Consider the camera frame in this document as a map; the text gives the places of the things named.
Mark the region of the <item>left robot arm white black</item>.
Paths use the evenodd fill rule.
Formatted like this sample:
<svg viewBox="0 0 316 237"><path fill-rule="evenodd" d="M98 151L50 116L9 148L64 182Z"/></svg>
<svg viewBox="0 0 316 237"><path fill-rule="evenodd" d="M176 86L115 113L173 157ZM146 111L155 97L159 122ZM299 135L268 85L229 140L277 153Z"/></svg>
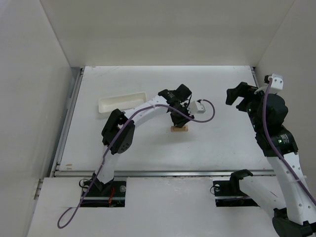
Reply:
<svg viewBox="0 0 316 237"><path fill-rule="evenodd" d="M181 84L176 90L164 89L148 102L126 111L111 112L102 132L104 153L102 163L92 175L93 186L100 192L110 188L120 154L127 151L137 127L152 118L170 113L173 125L183 127L194 116L188 112L192 92Z"/></svg>

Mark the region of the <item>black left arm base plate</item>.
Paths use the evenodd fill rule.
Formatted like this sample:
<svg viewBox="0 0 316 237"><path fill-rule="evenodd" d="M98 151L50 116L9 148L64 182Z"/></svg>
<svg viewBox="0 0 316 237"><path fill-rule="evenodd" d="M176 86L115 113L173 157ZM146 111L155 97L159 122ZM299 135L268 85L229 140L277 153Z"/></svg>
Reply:
<svg viewBox="0 0 316 237"><path fill-rule="evenodd" d="M113 181L103 191L95 184L89 189L80 207L125 207L126 181Z"/></svg>

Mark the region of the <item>long light wood block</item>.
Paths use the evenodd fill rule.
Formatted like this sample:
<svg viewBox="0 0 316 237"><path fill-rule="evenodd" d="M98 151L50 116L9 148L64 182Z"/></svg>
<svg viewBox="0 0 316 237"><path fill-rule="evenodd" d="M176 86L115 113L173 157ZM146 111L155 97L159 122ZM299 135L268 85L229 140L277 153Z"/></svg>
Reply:
<svg viewBox="0 0 316 237"><path fill-rule="evenodd" d="M187 132L187 131L188 131L187 125L184 125L183 127L176 127L176 126L171 127L171 132Z"/></svg>

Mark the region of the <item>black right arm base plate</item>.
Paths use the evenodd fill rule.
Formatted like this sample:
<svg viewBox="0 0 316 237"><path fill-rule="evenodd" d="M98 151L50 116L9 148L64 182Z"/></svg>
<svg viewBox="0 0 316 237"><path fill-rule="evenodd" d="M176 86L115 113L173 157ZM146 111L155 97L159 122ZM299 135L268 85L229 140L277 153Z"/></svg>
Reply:
<svg viewBox="0 0 316 237"><path fill-rule="evenodd" d="M215 196L217 207L258 207L246 194L233 190L229 180L213 180L210 192Z"/></svg>

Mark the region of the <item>white plastic tray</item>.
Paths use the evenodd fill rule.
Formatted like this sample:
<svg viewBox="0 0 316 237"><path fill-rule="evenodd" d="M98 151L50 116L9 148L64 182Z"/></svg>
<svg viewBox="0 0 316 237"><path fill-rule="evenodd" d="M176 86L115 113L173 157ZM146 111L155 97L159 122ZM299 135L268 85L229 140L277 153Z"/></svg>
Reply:
<svg viewBox="0 0 316 237"><path fill-rule="evenodd" d="M100 98L98 100L98 112L102 115L108 115L115 109L124 111L142 105L145 102L147 102L145 92Z"/></svg>

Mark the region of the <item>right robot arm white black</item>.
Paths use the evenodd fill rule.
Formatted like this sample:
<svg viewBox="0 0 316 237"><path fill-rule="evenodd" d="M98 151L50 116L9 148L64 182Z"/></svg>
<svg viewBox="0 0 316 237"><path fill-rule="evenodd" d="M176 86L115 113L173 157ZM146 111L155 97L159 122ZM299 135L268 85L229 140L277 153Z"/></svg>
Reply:
<svg viewBox="0 0 316 237"><path fill-rule="evenodd" d="M254 200L271 218L280 237L316 235L316 199L311 195L300 167L294 136L283 126L288 108L282 97L241 82L227 90L226 104L236 106L249 116L257 144L271 165L282 198L265 188L249 170L235 171L230 176L230 188L235 194L245 194Z"/></svg>

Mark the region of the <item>aluminium rail left side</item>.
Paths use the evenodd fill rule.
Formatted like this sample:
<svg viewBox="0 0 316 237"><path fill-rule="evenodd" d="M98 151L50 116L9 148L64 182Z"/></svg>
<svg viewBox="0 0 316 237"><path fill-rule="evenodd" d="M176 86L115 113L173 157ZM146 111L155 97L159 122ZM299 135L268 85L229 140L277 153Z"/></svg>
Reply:
<svg viewBox="0 0 316 237"><path fill-rule="evenodd" d="M84 67L71 67L72 79L65 100L64 110L61 116L57 137L54 143L52 156L48 166L46 177L53 177L59 160L62 158L66 144L70 123L73 116L74 105L78 97Z"/></svg>

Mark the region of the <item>aluminium rail front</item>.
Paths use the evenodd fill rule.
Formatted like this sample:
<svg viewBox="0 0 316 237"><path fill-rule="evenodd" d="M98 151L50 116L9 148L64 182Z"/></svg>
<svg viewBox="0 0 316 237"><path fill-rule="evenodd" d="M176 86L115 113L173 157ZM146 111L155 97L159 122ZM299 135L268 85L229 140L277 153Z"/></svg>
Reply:
<svg viewBox="0 0 316 237"><path fill-rule="evenodd" d="M176 170L176 171L140 171L140 170L118 170L114 172L115 177L226 177L234 170ZM50 177L91 177L92 171L53 171Z"/></svg>

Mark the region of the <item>striped dark wood block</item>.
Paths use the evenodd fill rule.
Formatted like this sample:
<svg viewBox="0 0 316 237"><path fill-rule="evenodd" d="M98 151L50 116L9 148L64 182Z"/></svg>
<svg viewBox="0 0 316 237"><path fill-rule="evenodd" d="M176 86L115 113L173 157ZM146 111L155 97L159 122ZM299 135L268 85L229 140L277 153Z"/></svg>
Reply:
<svg viewBox="0 0 316 237"><path fill-rule="evenodd" d="M184 129L184 128L186 128L186 125L184 125L184 126L173 126L173 128L174 129Z"/></svg>

